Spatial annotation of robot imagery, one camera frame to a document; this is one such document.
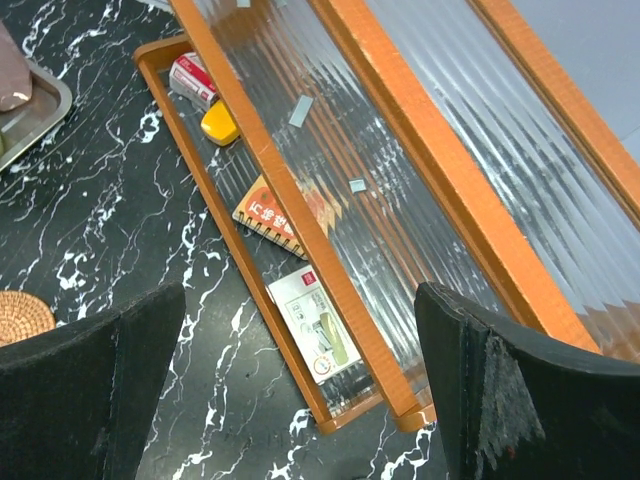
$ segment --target yellow object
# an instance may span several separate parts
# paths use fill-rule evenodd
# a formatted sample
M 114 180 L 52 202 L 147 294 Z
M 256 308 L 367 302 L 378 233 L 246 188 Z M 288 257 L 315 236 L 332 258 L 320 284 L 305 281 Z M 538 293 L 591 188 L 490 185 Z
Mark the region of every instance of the yellow object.
M 349 354 L 344 348 L 342 337 L 331 315 L 323 312 L 320 315 L 320 325 L 322 325 L 322 329 L 331 344 L 331 348 L 333 348 L 333 358 L 336 361 L 336 365 L 339 367 L 344 365 L 349 361 Z
M 200 123 L 202 130 L 213 143 L 224 147 L 240 135 L 236 122 L 231 118 L 227 106 L 218 100 L 205 114 Z

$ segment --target lower shelf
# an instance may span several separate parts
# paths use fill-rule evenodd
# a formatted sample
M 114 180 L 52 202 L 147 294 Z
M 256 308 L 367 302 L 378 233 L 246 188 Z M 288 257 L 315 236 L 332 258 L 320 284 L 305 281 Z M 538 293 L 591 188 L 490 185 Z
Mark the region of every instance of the lower shelf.
M 186 37 L 181 36 L 139 48 L 135 60 L 318 428 L 322 433 L 331 433 L 378 404 L 382 398 L 364 365 L 350 368 L 320 387 L 308 372 L 265 288 L 265 283 L 301 268 L 304 262 L 232 220 L 230 212 L 259 176 L 259 171 L 243 142 L 220 149 L 204 138 L 199 126 L 202 112 L 190 101 L 168 91 L 171 63 L 189 50 Z M 427 421 L 433 421 L 432 406 L 427 410 L 428 415 L 421 410 L 399 424 L 410 430 L 420 428 Z

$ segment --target red and white box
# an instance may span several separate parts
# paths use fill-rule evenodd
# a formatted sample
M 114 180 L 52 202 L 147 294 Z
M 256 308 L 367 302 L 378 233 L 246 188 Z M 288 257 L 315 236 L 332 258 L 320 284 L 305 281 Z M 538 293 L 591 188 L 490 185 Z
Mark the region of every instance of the red and white box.
M 205 112 L 218 99 L 218 91 L 195 52 L 180 55 L 173 62 L 169 72 L 169 86 Z

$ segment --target glass tabletop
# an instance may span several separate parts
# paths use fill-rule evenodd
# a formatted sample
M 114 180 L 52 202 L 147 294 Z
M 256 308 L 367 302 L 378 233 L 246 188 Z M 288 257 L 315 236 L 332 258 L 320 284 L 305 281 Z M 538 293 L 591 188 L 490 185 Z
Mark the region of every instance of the glass tabletop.
M 301 190 L 321 193 L 333 248 L 414 391 L 423 390 L 417 285 L 437 281 L 505 308 L 306 2 L 198 5 Z M 297 127 L 302 96 L 313 103 Z
M 606 355 L 640 354 L 640 234 L 466 0 L 366 0 Z

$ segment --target yellow sponge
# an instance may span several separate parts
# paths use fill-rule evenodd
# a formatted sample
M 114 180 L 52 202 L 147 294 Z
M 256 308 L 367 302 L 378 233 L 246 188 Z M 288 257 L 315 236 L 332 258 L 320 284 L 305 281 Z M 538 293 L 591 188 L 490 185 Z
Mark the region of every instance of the yellow sponge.
M 221 147 L 229 145 L 240 135 L 236 122 L 231 118 L 231 114 L 222 100 L 213 104 L 213 107 L 202 119 L 200 126 L 207 137 Z

